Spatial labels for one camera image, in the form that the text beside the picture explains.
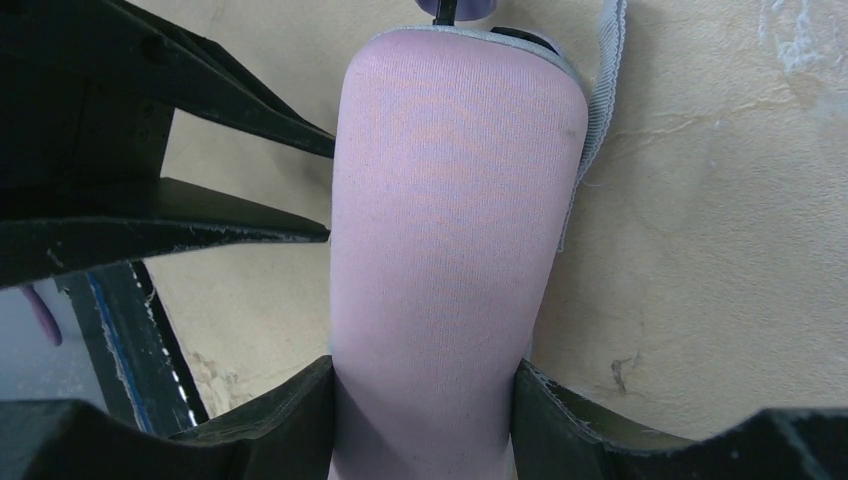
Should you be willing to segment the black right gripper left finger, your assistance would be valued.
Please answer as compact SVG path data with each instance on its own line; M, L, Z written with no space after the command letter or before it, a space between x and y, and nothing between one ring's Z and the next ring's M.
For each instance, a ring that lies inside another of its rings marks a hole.
M1 404L4 479L325 479L332 451L328 355L170 438L141 432L80 400Z

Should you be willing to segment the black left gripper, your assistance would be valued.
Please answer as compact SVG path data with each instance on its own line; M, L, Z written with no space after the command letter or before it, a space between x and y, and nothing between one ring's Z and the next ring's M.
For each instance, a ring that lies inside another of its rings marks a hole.
M2 287L224 245L328 240L316 221L161 178L172 105L333 156L333 134L220 44L137 5L2 3Z

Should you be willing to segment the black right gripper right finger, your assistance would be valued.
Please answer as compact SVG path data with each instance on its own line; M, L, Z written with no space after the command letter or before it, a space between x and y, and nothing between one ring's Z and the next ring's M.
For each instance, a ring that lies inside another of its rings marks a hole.
M528 361L511 419L521 479L844 479L844 408L767 408L705 440L668 434L558 384Z

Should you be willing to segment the pink umbrella case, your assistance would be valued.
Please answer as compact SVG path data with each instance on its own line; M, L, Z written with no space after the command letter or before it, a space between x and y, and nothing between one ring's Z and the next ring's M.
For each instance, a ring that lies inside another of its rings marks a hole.
M560 53L400 27L351 61L332 182L333 479L506 479L514 376L611 123L623 1L591 91Z

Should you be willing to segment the purple umbrella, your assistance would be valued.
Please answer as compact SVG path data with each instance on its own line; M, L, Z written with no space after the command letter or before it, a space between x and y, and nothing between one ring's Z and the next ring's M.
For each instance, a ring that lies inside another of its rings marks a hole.
M415 0L417 6L433 17L434 25L454 26L457 21L477 21L491 15L497 7L496 0ZM528 31L496 26L492 33L516 38L539 45L557 54L559 50L542 36Z

